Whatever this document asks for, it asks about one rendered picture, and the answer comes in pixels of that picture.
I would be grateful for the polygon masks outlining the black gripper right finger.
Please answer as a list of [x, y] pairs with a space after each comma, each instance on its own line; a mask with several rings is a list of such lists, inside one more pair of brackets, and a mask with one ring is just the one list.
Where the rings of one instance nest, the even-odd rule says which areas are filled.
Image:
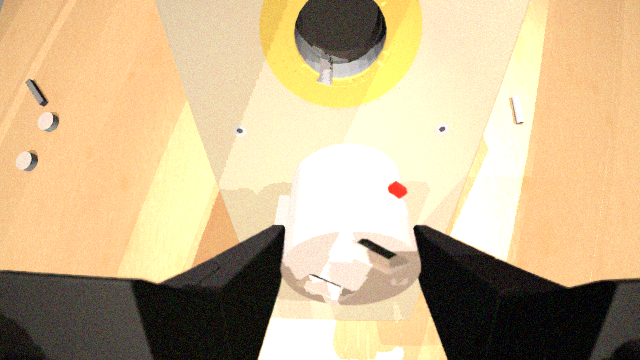
[[640, 277], [567, 287], [426, 224], [413, 230], [447, 360], [613, 360], [640, 339]]

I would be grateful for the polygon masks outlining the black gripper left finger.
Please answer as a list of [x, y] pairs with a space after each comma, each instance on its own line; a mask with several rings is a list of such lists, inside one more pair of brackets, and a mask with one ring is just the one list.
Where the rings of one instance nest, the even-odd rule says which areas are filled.
[[259, 360], [284, 236], [272, 225], [160, 283], [0, 270], [0, 358]]

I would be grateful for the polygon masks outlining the dark grey rectangular bar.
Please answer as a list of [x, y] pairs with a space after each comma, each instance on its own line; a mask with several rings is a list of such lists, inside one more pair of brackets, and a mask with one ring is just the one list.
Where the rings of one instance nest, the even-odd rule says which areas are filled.
[[48, 104], [48, 101], [45, 99], [43, 93], [41, 93], [39, 87], [36, 85], [36, 82], [29, 78], [25, 83], [28, 86], [28, 89], [31, 90], [31, 93], [33, 94], [33, 97], [35, 97], [37, 103], [45, 107], [46, 104]]

